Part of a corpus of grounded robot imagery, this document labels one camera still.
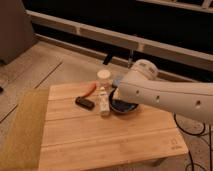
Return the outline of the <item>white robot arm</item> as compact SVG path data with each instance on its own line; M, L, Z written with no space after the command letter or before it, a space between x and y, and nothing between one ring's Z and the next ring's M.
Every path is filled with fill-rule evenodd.
M118 86L118 98L213 125L213 83L157 81L157 67L137 60Z

